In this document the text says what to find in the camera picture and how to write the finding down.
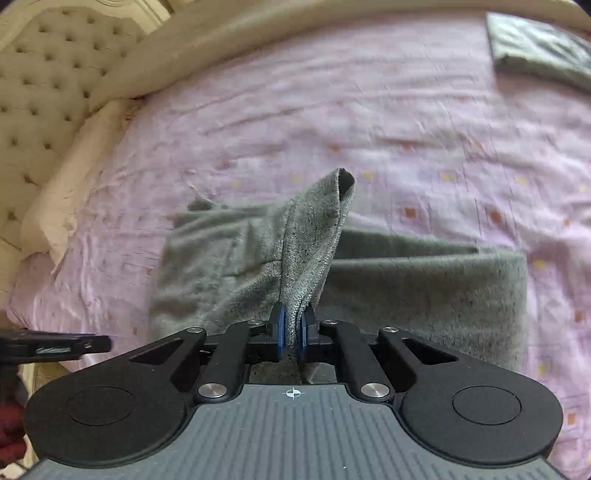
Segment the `grey heathered pants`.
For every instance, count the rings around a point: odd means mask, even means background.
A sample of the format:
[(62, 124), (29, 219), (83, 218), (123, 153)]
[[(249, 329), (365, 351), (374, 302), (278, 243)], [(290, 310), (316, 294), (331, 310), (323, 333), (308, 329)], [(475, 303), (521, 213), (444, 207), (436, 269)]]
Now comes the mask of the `grey heathered pants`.
[(349, 223), (356, 181), (332, 171), (287, 201), (228, 206), (197, 197), (169, 233), (148, 313), (160, 339), (190, 326), (221, 333), (287, 310), (287, 357), (259, 383), (330, 383), (325, 362), (297, 362), (301, 314), (365, 333), (398, 326), (518, 370), (525, 351), (527, 265), (521, 252), (382, 233)]

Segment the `cream pillow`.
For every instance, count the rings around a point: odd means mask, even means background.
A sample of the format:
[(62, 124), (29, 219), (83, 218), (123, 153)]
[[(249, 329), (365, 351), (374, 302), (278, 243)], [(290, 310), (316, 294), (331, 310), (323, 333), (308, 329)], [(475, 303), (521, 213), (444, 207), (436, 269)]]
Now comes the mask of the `cream pillow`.
[(60, 264), (106, 160), (141, 106), (140, 100), (112, 100), (85, 120), (63, 162), (24, 216), (20, 228), (24, 256), (46, 253)]

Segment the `tufted cream headboard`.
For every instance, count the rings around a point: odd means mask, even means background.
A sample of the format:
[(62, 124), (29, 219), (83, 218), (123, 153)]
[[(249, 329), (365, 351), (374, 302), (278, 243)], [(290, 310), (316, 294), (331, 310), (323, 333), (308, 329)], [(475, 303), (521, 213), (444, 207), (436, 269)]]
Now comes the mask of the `tufted cream headboard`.
[(161, 1), (2, 2), (3, 300), (22, 258), (22, 219), (86, 119), (96, 84), (169, 17)]

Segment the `cream duvet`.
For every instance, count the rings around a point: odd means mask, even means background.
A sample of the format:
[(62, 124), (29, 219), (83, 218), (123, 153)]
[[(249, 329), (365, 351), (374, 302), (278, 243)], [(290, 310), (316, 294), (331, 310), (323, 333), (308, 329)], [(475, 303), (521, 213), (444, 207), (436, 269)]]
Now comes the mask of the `cream duvet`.
[(89, 109), (132, 99), (224, 59), (308, 29), (370, 16), (428, 10), (487, 10), (579, 30), (588, 1), (193, 1), (147, 35), (96, 85)]

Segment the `purple patterned bed sheet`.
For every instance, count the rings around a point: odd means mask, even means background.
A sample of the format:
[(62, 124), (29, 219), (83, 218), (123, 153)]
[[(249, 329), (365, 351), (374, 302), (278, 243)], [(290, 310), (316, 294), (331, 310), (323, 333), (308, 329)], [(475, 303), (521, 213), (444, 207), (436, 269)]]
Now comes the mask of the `purple patterned bed sheet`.
[(24, 262), (16, 324), (147, 340), (164, 238), (197, 195), (277, 201), (337, 168), (349, 226), (511, 248), (527, 260), (521, 371), (590, 475), (590, 97), (494, 68), (483, 13), (398, 16), (278, 43), (147, 99), (105, 160), (60, 267)]

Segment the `folded grey-green pants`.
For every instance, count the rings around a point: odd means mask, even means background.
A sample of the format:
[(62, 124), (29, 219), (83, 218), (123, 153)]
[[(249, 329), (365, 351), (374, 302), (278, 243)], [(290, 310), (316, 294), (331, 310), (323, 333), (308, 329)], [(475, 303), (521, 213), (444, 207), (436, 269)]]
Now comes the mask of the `folded grey-green pants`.
[(487, 14), (494, 67), (534, 75), (590, 92), (590, 42), (548, 23)]

